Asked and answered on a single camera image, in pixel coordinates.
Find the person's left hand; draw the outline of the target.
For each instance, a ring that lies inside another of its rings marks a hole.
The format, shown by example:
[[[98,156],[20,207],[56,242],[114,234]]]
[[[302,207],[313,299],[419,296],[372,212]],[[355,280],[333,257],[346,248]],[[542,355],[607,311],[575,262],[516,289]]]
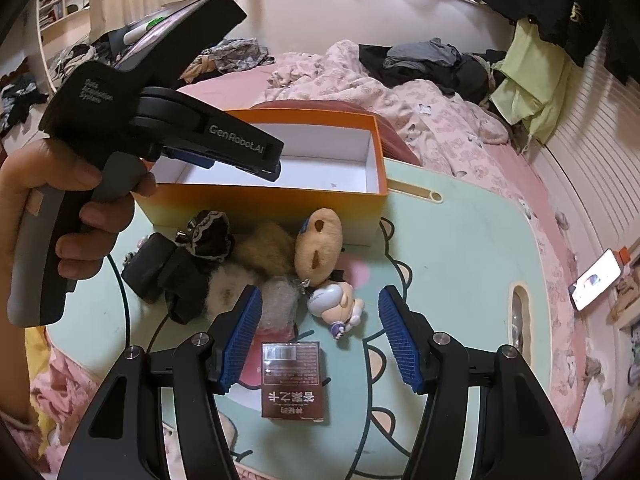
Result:
[[[62,191],[91,191],[102,174],[55,140],[29,143],[12,153],[1,166],[1,337],[8,338],[19,329],[6,316],[11,271],[18,226],[27,197],[34,188],[50,185]],[[103,259],[115,245],[134,215],[131,196],[114,202],[91,202],[81,208],[79,218],[89,227],[87,233],[68,234],[56,243],[61,258],[58,272],[63,278],[84,280],[101,269]]]

